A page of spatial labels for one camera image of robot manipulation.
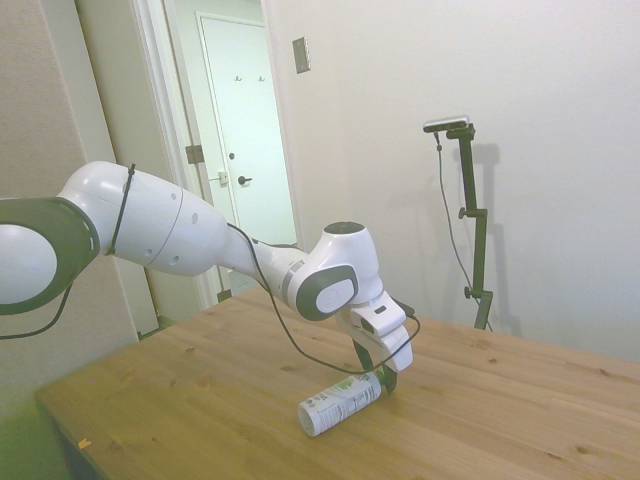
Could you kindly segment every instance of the wooden table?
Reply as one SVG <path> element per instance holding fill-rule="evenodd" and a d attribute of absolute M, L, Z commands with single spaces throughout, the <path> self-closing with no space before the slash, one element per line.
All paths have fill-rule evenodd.
<path fill-rule="evenodd" d="M 303 348 L 357 366 L 333 320 L 281 311 Z M 346 375 L 299 355 L 260 289 L 38 397 L 105 478 L 640 479 L 640 364 L 422 322 L 396 391 L 316 438 L 297 405 Z"/>

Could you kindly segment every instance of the white door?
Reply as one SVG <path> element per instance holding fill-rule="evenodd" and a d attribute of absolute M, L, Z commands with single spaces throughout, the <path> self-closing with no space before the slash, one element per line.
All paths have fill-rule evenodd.
<path fill-rule="evenodd" d="M 202 29 L 238 226 L 296 243 L 265 29 L 210 18 Z"/>

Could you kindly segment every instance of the spray can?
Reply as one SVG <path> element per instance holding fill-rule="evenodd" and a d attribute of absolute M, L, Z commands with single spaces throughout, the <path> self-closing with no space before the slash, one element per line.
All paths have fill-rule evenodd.
<path fill-rule="evenodd" d="M 382 371 L 352 375 L 298 405 L 298 418 L 310 437 L 320 435 L 375 402 L 382 393 Z"/>

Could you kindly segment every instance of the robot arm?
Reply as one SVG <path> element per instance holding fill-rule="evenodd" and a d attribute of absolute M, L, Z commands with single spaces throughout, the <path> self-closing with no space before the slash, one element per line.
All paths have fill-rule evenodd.
<path fill-rule="evenodd" d="M 381 360 L 408 340 L 406 315 L 384 290 L 371 235 L 362 225 L 328 226 L 309 254 L 256 240 L 250 245 L 202 199 L 135 172 L 117 229 L 127 179 L 125 167 L 93 162 L 76 171 L 54 199 L 0 201 L 0 314 L 33 310 L 56 298 L 108 252 L 117 230 L 120 258 L 177 275 L 219 265 L 266 280 L 273 295 L 307 320 L 338 313 L 354 342 Z M 387 365 L 400 371 L 411 361 L 407 344 Z"/>

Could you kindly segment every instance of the light switch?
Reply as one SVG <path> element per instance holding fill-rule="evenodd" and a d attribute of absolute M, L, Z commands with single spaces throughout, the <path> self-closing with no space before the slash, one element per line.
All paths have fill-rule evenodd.
<path fill-rule="evenodd" d="M 307 37 L 302 37 L 293 41 L 293 56 L 296 60 L 296 71 L 304 73 L 311 70 L 309 65 L 309 47 Z"/>

